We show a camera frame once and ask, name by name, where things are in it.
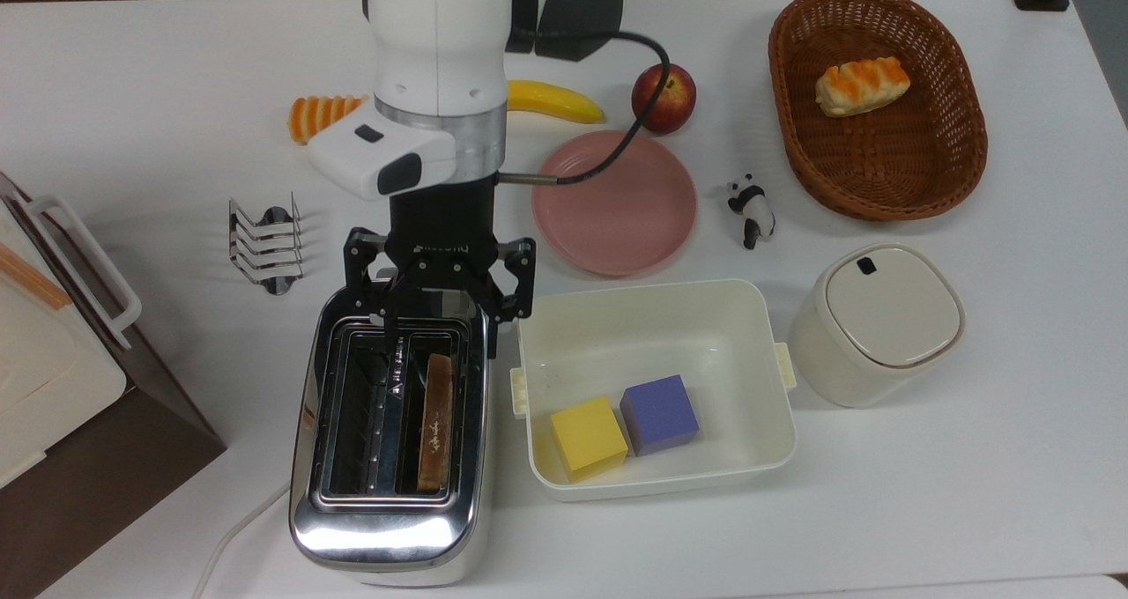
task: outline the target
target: toast rack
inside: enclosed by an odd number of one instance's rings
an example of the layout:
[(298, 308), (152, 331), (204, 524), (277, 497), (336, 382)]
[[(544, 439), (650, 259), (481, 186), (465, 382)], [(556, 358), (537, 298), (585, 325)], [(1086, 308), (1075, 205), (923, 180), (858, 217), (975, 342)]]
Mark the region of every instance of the toast rack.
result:
[(290, 290), (301, 267), (301, 214), (290, 193), (290, 210), (273, 206), (255, 222), (235, 199), (228, 202), (228, 256), (252, 283), (272, 296)]

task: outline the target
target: pink plate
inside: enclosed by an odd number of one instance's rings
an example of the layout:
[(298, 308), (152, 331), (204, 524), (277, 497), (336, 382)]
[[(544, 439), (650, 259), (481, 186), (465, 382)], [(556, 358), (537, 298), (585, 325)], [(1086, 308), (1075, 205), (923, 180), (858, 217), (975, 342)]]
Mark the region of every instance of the pink plate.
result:
[[(573, 139), (548, 157), (541, 174), (572, 176), (596, 167), (623, 134)], [(677, 157), (656, 141), (635, 136), (594, 178), (534, 190), (532, 218), (553, 249), (580, 268), (637, 275), (673, 257), (689, 238), (697, 192)]]

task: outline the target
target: wicker basket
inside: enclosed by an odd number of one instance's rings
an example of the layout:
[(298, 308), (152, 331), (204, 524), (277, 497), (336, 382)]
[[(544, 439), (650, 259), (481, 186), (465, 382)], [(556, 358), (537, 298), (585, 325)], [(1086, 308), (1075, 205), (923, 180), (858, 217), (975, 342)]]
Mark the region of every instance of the wicker basket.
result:
[[(831, 118), (814, 81), (844, 62), (898, 58), (913, 82), (893, 104)], [(795, 0), (768, 43), (787, 160), (827, 208), (872, 221), (929, 218), (979, 183), (987, 130), (952, 34), (910, 0)]]

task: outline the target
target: white canister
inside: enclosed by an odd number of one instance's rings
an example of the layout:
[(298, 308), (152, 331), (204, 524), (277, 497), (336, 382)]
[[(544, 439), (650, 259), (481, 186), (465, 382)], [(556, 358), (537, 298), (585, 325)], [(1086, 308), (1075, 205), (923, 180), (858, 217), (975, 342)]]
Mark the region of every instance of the white canister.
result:
[(963, 303), (931, 262), (904, 245), (880, 244), (819, 276), (787, 345), (823, 398), (863, 407), (951, 354), (964, 327)]

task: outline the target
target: purple cube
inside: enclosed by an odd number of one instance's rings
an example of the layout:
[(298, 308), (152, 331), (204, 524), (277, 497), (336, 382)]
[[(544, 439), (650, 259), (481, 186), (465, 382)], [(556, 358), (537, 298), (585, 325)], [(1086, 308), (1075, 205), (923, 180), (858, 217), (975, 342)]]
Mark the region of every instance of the purple cube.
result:
[(635, 456), (685, 444), (697, 434), (697, 417), (680, 375), (627, 388), (619, 412)]

